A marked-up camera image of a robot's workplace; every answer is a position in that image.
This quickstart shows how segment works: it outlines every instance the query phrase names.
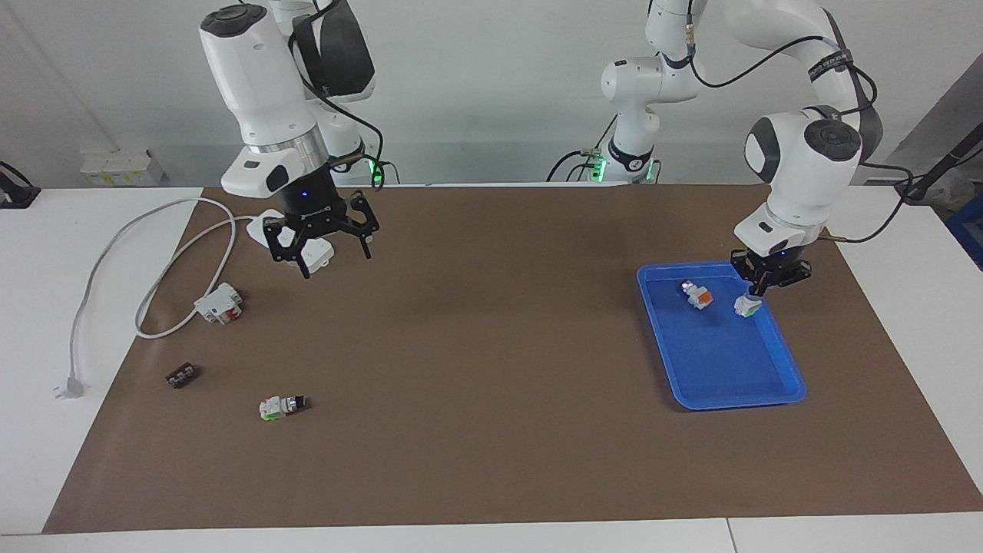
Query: gray cable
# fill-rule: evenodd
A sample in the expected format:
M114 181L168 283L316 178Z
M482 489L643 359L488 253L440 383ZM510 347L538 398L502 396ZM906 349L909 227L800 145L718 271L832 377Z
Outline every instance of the gray cable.
M209 295L212 292L212 290L215 288L215 284L218 282L218 279L221 276L222 271L225 269L225 264L229 260L229 255L232 253L232 247L235 245L235 240L236 240L236 225L235 225L234 221L236 221L236 220L243 220L243 219L252 219L253 217L249 217L249 216L239 216L239 217L236 217L236 216L232 215L232 212L228 208L226 208L222 204L220 204L220 203L218 203L218 202L216 202L214 200L211 200L209 198L183 198L181 200L175 200L174 202L169 202L167 204L164 204L163 206L160 206L159 208L154 208L154 209L150 210L149 212L146 212L145 214L140 215L140 216L134 218L133 220L131 220L130 222L126 223L125 225L123 225L122 228L120 228L116 232L116 234L113 236L113 238L109 241L109 243L106 245L106 247L102 250L102 253L99 254L99 258L95 261L95 265L92 267L92 271L88 274L88 281L86 282L86 292L82 296L82 303L79 305L79 310L76 311L75 319L72 322L72 333L71 333L71 336L69 337L69 379L70 380L76 380L76 375L77 375L76 365L77 365L77 363L76 363L76 347L75 347L75 344L76 344L77 334L78 334L78 331L79 331L79 323L82 321L83 312L86 309L86 305L88 305L88 298L89 298L89 296L92 293L92 283L95 281L95 274L98 271L99 266L102 265L102 262L105 260L106 256L109 254L109 251L113 248L113 246L115 246L116 243L119 242L120 239L127 233L127 231L129 231L131 228L133 228L133 226L136 225L138 222L140 222L141 220L144 220L145 218L147 218L147 217L149 217L151 215L154 215L154 214L157 214L159 212L162 212L162 211L166 210L167 208L170 208L170 207L173 207L173 206L177 206L178 204L186 204L188 202L204 202L204 203L207 203L207 204L212 204L214 206L217 206L217 207L221 208L225 212L226 215L228 215L228 219L223 220L219 224L215 224L215 225L207 228L206 230L202 231L197 236L195 236L194 238L192 238L187 244L185 244L184 246L182 246L174 254L174 256L171 258L170 262L167 263L167 267L164 268L164 271L160 274L160 276L157 278L157 280L154 281L153 286L150 288L150 291L144 297L144 301L141 302L140 308L137 311L136 323L137 323L137 334L138 334L138 336L141 336L141 337L147 338L147 339L163 338L165 336L170 336L170 335L176 333L177 331L179 331L181 328L183 328L185 325L187 325L192 320L192 318L194 318L194 316L195 316L195 310L193 309L192 312L188 315L188 317L186 317L183 321L181 321L180 323L178 323L177 326L175 326L172 329L170 329L170 330L168 330L168 331L166 331L164 333L161 333L159 335L147 335L147 334L145 334L140 329L140 325L141 325L141 322L142 322L142 317L143 317L143 313L145 311L146 304L149 303L150 297L152 297L153 293L157 290L157 288L160 285L160 282L163 280L164 276L167 274L167 271L171 268L171 266L174 265L174 262L177 260L177 258L180 257L181 254L183 254L189 247L191 247L192 244L194 244L195 242L197 242L198 240L200 240L203 236L205 236L206 234L212 232L212 230L215 230L217 228L220 228L220 227L224 226L225 224L229 224L231 222L233 224L231 224L232 230L229 233L229 245L228 245L228 247L225 250L225 255L222 256L221 262L218 264L218 269L215 271L215 275L211 279L211 283L208 285L208 289L205 291L205 293L202 295L202 297L204 297L206 295Z

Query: electrical switch component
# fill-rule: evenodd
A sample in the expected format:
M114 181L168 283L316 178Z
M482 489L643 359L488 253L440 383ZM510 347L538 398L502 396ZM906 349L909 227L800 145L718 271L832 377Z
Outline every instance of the electrical switch component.
M196 301L195 309L210 323L228 325L243 314L242 303L239 292L227 282L222 282L211 294Z
M703 286L697 286L692 280L684 280L679 287L686 294L686 301L700 311L703 311L714 302L714 294L710 293L710 290Z
M296 413L306 406L307 400L303 396L292 396L290 398L273 396L272 398L264 399L260 403L260 418L265 421L279 420L289 414Z
M737 298L737 301L734 302L734 313L747 319L748 317L751 317L757 313L758 310L761 309L761 305L764 302L765 300L759 296L742 294Z
M269 245L266 243L266 235L263 233L262 226L263 222L268 218L283 218L283 214L277 210L266 210L260 215L257 215L253 222L246 226L246 231L249 232L251 238L256 240L260 246L269 249ZM288 247L294 241L294 231L289 227L283 229L283 231L278 236L280 245L283 247ZM301 250L301 258L308 267L308 271L311 275L316 273L318 269L327 267L328 262L334 257L334 247L331 243L323 238L312 238L304 244L304 248ZM297 265L296 262L289 262L294 266Z
M181 368L167 375L167 384L174 390L180 390L198 377L198 369L191 363L181 365Z

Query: white terminal block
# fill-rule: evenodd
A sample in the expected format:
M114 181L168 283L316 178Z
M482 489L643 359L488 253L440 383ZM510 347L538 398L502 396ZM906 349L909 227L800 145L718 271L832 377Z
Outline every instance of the white terminal block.
M763 303L764 300L760 297L742 294L737 298L737 301L734 302L734 313L747 319L748 317L751 317L757 313L758 310L761 309L761 305Z
M703 286L697 286L690 280L683 282L682 291L686 293L686 301L700 311L710 307L710 304L714 302L714 294L710 293L710 290Z
M239 319L243 314L243 298L239 292L226 282L222 282L215 290L195 302L198 314L210 323L229 323Z
M307 406L307 399L304 396L292 396L281 398L273 396L260 402L260 418L267 422L279 420L289 414L293 414Z
M267 217L280 218L283 217L283 214L277 210L266 210L246 226L246 231L249 232L250 237L256 240L263 248L268 248L266 245L266 235L262 232L262 220ZM284 227L280 232L280 245L284 247L289 246L293 239L294 231ZM307 244L304 244L304 249L301 250L301 257L304 258L304 264L308 266L308 271L313 275L318 269L327 267L331 258L334 257L334 246L323 238L310 239L307 241ZM288 262L288 265L297 266L294 262Z

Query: power plug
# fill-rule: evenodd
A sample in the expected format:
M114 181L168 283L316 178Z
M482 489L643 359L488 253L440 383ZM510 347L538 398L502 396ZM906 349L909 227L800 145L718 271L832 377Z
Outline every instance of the power plug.
M74 376L68 377L65 384L55 388L55 398L57 399L77 399L85 394L85 387L82 382Z

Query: white power cable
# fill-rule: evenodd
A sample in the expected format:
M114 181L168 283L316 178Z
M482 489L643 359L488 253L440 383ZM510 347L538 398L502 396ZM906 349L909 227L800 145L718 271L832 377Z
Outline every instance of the white power cable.
M173 202L169 202L169 203L164 204L163 206L160 206L158 208L154 208L154 209L150 210L149 212L146 212L145 214L140 215L140 216L134 218L133 220L131 220L130 222L126 223L125 225L123 225L123 227L120 228L116 232L116 234L113 236L112 240L109 241L109 243L106 245L105 249L102 250L102 253L99 254L99 258L95 261L95 265L92 267L91 273L88 274L88 281L86 283L86 292L82 296L82 303L79 305L79 310L75 314L75 320L72 322L72 334L71 334L71 336L69 338L69 376L68 376L68 383L67 383L67 385L64 388L62 388L60 390L59 396L66 397L66 398L77 398L77 397L79 397L79 396L82 395L82 386L78 382L78 379L76 377L76 364L77 363L76 363L76 348L75 348L75 343L76 343L76 337L77 337L77 334L78 334L78 331L79 331L79 323L82 320L82 315L83 315L83 312L86 309L86 305L88 305L88 297L91 295L91 292L92 292L92 283L95 280L95 273L98 271L99 266L102 265L103 260L105 260L106 256L109 254L109 251L113 248L113 246L115 246L116 243L119 242L119 240L127 233L127 231L129 231L131 228L133 228L133 226L136 225L138 222L140 222L141 220L144 220L145 218L147 218L147 217L149 217L151 215L160 213L160 212L166 210L167 208L170 208L170 207L173 207L173 206L177 206L179 204L186 204L188 202L204 202L206 204L212 204L213 206L216 206L216 207L222 209L225 212L225 214L228 216L228 218L226 220L223 220L222 222L220 222L218 224L214 224L214 225L210 226L209 228L203 230L197 236L195 236L194 238L192 238L191 240L189 240L187 244L185 244L184 246L181 246L181 248L179 248L178 251L174 253L174 256L167 263L167 266L164 268L163 272L161 272L160 276L157 277L157 280L155 280L153 282L153 286L150 287L150 290L144 296L144 300L141 301L140 307L137 309L137 315L136 315L136 318L135 318L135 324L136 324L136 327L137 327L137 336L139 336L141 338L146 338L146 339L164 338L164 337L170 336L170 335L178 332L179 330L181 330L182 328L184 328L185 325L187 325L188 323L190 323L192 319L195 318L196 310L194 308L192 308L191 313L189 313L187 317L185 317L180 323L178 323L177 325L175 325L173 328L171 328L171 329L169 329L167 331L164 331L163 333L156 334L156 335L149 335L149 334L145 333L141 329L141 325L143 323L143 318L144 318L145 313L146 313L146 307L147 307L147 305L150 302L150 298L153 297L154 292L156 292L157 288L160 286L160 282L164 279L164 276L167 275L167 272L170 270L171 266L174 265L174 262L177 261L177 259L179 257L181 257L181 255L184 252L186 252L188 250L188 248L190 248L195 242L197 242L200 239L202 239L205 235L209 234L210 232L212 232L213 230L215 230L217 228L221 228L222 226L224 226L226 224L229 224L231 226L231 231L229 232L229 245L225 248L225 254L222 256L222 260L219 262L218 268L215 270L215 275L212 277L211 282L208 284L208 288L205 290L205 292L202 295L202 297L205 297L205 296L209 295L214 290L215 284L218 282L219 277L221 277L222 271L225 269L225 265L229 261L229 256L232 254L232 247L235 245L235 241L236 241L236 225L235 225L235 221L237 221L237 220L252 220L253 217L251 217L251 216L234 216L232 214L232 212L228 208L226 208L222 204L220 204L220 203L218 203L218 202L216 202L214 200L211 200L209 198L183 198L181 200L175 200Z

